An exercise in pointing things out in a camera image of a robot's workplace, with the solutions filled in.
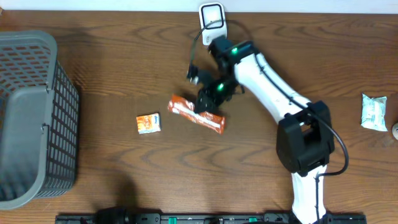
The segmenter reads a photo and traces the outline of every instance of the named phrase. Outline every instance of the wooden table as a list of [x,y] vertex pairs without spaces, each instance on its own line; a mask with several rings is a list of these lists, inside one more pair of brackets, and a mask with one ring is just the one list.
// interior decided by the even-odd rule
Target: wooden table
[[[332,212],[397,223],[398,141],[360,126],[361,93],[387,96],[387,128],[398,121],[398,16],[228,14],[247,25],[281,77],[323,100],[351,156],[326,178]],[[82,89],[79,176],[61,197],[0,212],[0,223],[53,223],[58,213],[124,205],[172,213],[289,210],[289,172],[275,153],[276,127],[252,93],[222,105],[224,135],[167,111],[173,93],[193,93],[185,74],[197,13],[5,11],[0,29],[44,30]],[[247,39],[230,25],[229,38]],[[216,70],[198,43],[196,63]],[[136,116],[159,112],[160,133],[138,135]],[[339,147],[328,170],[343,165]]]

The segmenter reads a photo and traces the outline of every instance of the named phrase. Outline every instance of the orange packet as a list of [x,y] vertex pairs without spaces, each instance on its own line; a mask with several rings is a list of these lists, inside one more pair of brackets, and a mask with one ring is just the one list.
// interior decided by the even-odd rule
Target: orange packet
[[224,133],[225,117],[217,116],[209,112],[196,114],[193,112],[194,108],[195,105],[192,102],[176,95],[172,96],[168,106],[169,111],[173,113],[180,114],[194,123],[213,129],[218,134]]
[[160,116],[158,113],[138,116],[137,118],[138,133],[154,133],[160,131]]

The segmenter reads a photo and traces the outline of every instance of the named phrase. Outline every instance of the white plastic wrapper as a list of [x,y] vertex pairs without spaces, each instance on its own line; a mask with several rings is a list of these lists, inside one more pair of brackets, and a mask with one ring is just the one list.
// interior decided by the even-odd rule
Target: white plastic wrapper
[[362,94],[362,127],[376,131],[388,131],[384,121],[386,101],[387,97],[369,98]]

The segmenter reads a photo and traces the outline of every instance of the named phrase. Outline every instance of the white wall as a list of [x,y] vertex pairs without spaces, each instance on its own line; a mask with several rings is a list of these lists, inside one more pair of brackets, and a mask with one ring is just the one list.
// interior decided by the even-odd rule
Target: white wall
[[[203,0],[0,0],[23,10],[198,11]],[[227,12],[398,13],[398,0],[219,0]]]

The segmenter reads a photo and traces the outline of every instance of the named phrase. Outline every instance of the gray basket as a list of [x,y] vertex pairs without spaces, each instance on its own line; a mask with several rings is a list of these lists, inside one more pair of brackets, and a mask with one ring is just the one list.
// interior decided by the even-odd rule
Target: gray basket
[[78,111],[54,38],[0,32],[0,210],[71,189]]

